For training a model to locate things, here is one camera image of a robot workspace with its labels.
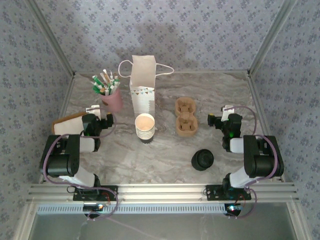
marble surface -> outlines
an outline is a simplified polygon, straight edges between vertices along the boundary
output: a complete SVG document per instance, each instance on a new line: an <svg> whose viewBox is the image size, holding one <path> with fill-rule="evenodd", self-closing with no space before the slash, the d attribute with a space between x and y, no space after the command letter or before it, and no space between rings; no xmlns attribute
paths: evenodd
<svg viewBox="0 0 320 240"><path fill-rule="evenodd" d="M81 153L80 164L99 176L102 183L220 183L227 173L243 166L243 155L226 152L222 147L223 134L207 125L208 113L221 116L223 105L249 106L255 112L245 73L174 73L156 79L155 134L153 142L144 145L135 131L135 114L129 91L129 81L121 80L124 107L116 114L117 127L113 134L101 140L98 152ZM176 133L175 101L191 97L196 102L195 116L198 131L193 137ZM100 96L83 77L76 77L66 115L83 111L93 104L101 104ZM242 115L241 135L251 134L254 117L246 109L237 109ZM258 134L262 133L258 122ZM200 149L214 155L213 165L197 171L191 158Z"/></svg>

patterned wall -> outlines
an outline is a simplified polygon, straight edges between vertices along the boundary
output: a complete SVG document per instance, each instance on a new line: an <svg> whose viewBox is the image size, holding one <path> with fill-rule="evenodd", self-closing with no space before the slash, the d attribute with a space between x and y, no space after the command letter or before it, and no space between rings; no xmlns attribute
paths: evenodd
<svg viewBox="0 0 320 240"><path fill-rule="evenodd" d="M155 55L176 70L245 70L282 0L38 0L72 68Z"/></svg>
<svg viewBox="0 0 320 240"><path fill-rule="evenodd" d="M286 172L320 239L320 2L299 0L255 76Z"/></svg>
<svg viewBox="0 0 320 240"><path fill-rule="evenodd" d="M0 2L0 239L11 239L70 77L22 0Z"/></svg>

stack of paper cups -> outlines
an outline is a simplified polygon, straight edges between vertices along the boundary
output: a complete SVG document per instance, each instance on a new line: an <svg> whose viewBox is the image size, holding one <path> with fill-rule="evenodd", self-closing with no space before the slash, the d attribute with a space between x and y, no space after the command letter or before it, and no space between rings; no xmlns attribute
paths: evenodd
<svg viewBox="0 0 320 240"><path fill-rule="evenodd" d="M149 144L154 139L155 119L148 113L142 113L135 119L135 131L140 141Z"/></svg>

